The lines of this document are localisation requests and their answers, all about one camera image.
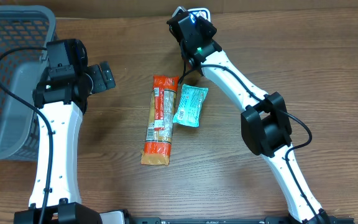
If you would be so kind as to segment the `orange pasta packet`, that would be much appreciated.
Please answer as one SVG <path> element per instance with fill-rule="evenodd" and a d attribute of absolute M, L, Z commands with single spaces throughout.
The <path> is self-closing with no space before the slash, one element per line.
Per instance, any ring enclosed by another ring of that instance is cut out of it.
<path fill-rule="evenodd" d="M 142 165 L 167 166 L 170 163 L 178 79 L 154 76 Z"/>

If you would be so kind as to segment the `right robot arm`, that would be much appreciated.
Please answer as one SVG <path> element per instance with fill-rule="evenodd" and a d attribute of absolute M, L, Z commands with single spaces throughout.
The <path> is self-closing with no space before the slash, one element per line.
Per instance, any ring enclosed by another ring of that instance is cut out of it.
<path fill-rule="evenodd" d="M 189 71 L 197 71 L 217 85 L 241 112 L 242 139 L 273 172 L 287 202 L 290 223 L 329 223 L 328 214 L 312 194 L 295 158 L 298 147 L 291 140 L 290 122 L 295 121 L 310 133 L 307 125 L 288 113 L 282 95 L 260 89 L 231 63 L 213 39 L 217 29 L 209 14 L 179 6 L 167 24 Z"/>

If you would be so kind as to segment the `teal snack packet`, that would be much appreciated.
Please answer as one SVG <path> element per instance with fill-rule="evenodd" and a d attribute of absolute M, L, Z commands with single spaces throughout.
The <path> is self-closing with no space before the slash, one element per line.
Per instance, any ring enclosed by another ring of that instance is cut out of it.
<path fill-rule="evenodd" d="M 173 117 L 173 122 L 197 128 L 200 125 L 201 110 L 208 90 L 208 88 L 183 84 L 180 102 Z"/>

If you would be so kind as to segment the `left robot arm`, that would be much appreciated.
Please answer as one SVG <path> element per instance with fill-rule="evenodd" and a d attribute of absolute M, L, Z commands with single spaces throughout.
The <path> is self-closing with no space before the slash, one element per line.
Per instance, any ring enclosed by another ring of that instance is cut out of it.
<path fill-rule="evenodd" d="M 46 44 L 48 65 L 33 91 L 38 110 L 37 173 L 27 210 L 14 223 L 127 223 L 123 210 L 99 213 L 81 203 L 78 136 L 90 95 L 116 86 L 107 62 L 89 65 L 78 39 Z"/>

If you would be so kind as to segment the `small orange sachet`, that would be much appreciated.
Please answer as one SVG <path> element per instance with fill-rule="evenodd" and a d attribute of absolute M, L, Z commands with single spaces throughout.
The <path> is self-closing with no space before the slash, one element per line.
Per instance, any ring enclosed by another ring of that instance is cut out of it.
<path fill-rule="evenodd" d="M 208 18 L 208 14 L 207 14 L 205 11 L 198 11 L 198 12 L 197 12 L 197 15 L 198 15 L 198 16 L 201 16 L 201 17 L 203 17 L 203 18 L 205 18 L 205 19 Z"/>

